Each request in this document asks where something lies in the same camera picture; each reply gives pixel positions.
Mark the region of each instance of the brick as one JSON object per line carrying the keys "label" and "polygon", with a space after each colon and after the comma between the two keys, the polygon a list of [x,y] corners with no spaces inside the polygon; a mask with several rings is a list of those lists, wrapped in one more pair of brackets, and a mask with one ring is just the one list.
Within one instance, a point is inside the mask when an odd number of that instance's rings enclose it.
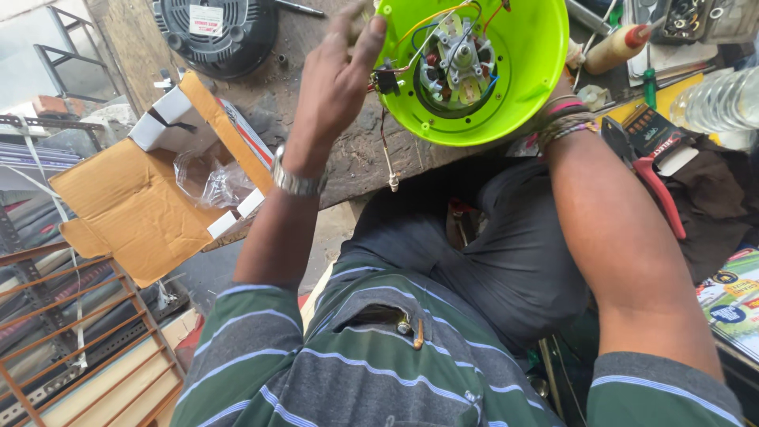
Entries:
{"label": "brick", "polygon": [[34,112],[37,113],[37,117],[68,115],[66,102],[55,96],[38,95],[32,100],[32,105],[34,106]]}
{"label": "brick", "polygon": [[92,101],[78,100],[76,98],[68,98],[66,100],[66,106],[68,107],[68,113],[75,115],[76,117],[83,119],[93,112],[104,107],[103,104],[94,103]]}

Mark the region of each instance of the green striped shirt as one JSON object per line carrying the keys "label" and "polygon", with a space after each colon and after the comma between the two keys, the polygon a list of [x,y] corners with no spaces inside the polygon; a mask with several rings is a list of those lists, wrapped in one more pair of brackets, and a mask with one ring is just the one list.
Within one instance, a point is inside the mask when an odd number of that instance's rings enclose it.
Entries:
{"label": "green striped shirt", "polygon": [[[597,360],[587,417],[742,425],[724,385],[638,353]],[[456,294],[406,270],[337,264],[305,332],[293,293],[233,283],[218,294],[172,425],[563,424]]]}

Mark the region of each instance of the gray pants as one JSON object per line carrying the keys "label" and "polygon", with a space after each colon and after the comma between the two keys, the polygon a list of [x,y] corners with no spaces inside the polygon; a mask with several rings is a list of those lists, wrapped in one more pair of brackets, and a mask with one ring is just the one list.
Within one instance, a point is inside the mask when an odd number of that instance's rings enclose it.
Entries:
{"label": "gray pants", "polygon": [[[546,171],[535,159],[475,157],[404,180],[397,193],[385,188],[367,204],[339,262],[381,258],[430,277],[459,294],[512,353],[523,355],[570,324],[588,298]],[[463,251],[446,238],[451,197],[489,219]]]}

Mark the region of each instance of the metal watch band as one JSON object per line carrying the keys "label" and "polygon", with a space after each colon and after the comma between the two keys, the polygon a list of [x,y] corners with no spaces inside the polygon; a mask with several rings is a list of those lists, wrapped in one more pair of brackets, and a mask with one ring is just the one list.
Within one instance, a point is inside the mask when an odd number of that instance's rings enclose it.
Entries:
{"label": "metal watch band", "polygon": [[285,193],[294,196],[313,197],[322,194],[327,185],[327,171],[321,178],[301,178],[293,175],[282,168],[282,155],[285,154],[285,145],[280,145],[274,155],[272,164],[272,180],[274,185],[281,188]]}

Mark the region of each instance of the brown cloth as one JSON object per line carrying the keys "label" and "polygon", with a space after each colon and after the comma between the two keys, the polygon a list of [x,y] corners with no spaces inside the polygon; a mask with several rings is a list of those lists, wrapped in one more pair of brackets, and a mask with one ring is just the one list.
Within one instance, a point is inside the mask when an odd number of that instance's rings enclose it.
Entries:
{"label": "brown cloth", "polygon": [[694,283],[700,283],[725,264],[757,225],[759,185],[746,153],[719,147],[706,135],[689,135],[699,154],[666,186],[687,235],[680,249]]}

